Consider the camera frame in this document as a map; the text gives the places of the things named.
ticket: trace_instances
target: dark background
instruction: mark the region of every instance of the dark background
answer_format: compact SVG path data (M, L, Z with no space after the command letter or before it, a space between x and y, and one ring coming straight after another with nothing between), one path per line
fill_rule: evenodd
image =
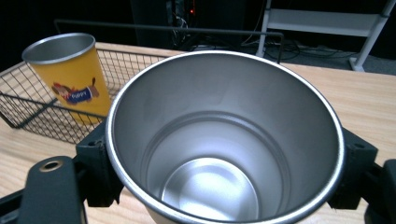
M198 0L203 8L197 27L260 31L262 0ZM272 7L336 12L380 13L386 0L274 0ZM166 25L163 0L2 0L0 1L0 71L21 61L21 52L39 39L57 35L55 19L149 23ZM371 55L396 59L396 16L391 16L377 39ZM156 35L131 29L73 27L64 25L63 33L85 32L97 41L127 45L163 46ZM365 37L321 35L281 31L287 39L307 46L324 45L345 51L360 51Z

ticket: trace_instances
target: cup rim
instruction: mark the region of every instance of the cup rim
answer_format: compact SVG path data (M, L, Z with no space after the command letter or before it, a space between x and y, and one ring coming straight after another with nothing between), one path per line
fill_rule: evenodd
M85 37L90 37L92 39L92 42L89 46L87 46L84 49L79 50L76 53L73 54L69 54L67 56L61 57L61 58L56 58L56 59L51 59L51 60L37 60L34 58L31 58L28 54L31 53L33 50L35 50L36 47L48 43L50 41L53 40L57 40L57 39L61 39L61 38L66 38L66 37L70 37L70 36L85 36ZM87 52L88 50L90 50L92 47L94 47L95 45L95 37L93 35L89 35L89 34L85 34L85 33L69 33L69 34L62 34L62 35L53 35L53 36L49 36L46 37L44 39L38 40L35 43L31 44L30 46L28 46L23 52L22 52L22 59L24 61L26 61L27 63L32 63L32 64L51 64L51 63L60 63L60 62L64 62L67 61L69 59L72 58L76 58L79 55L82 55L83 53Z

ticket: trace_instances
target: cable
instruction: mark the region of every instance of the cable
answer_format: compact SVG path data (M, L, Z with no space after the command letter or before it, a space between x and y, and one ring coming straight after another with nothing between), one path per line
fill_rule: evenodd
M253 31L256 31L257 27L259 27L259 23L260 23L260 19L262 18L262 13L263 13L263 10L264 10L264 6L265 6L265 0L262 0L262 9L260 10L260 15L259 15L259 18L257 19L256 26L254 27ZM246 44L246 42L248 42L248 40L251 37L253 37L253 35L250 35L245 41L242 42L241 45L243 46L244 44Z

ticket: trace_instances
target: floor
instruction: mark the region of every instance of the floor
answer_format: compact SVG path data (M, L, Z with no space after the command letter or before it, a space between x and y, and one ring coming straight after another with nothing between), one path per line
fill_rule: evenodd
M239 51L256 54L259 42L245 42ZM191 46L189 50L205 50L205 49L230 49L214 41L202 41L195 46ZM279 53L279 44L266 41L265 43L265 59L276 61ZM284 50L282 51L282 63L296 63L312 66L345 69L351 71L349 58L358 57L358 52L345 52L338 49L329 49L326 46L318 46L315 48L301 45L295 40L285 40ZM363 64L365 72L379 73L396 76L396 60L382 59L369 55Z
M274 60L278 53L278 48L269 46L266 48L264 58ZM349 58L358 56L359 53L357 52L345 52L329 49L325 46L309 48L285 44L281 62L352 70ZM396 76L396 60L382 59L369 55L363 64L363 69L365 72Z

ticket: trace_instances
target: screw hole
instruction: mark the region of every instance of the screw hole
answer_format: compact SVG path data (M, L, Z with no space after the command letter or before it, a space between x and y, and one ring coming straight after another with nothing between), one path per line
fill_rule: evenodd
M102 144L102 141L99 140L99 141L89 142L88 146L89 147L95 147L95 146L100 145L100 144Z
M51 172L59 167L61 167L64 163L62 161L49 161L46 164L40 167L41 172Z
M359 144L359 143L355 143L355 144L353 144L355 147L358 147L358 148L364 148L364 145L362 145L362 144Z

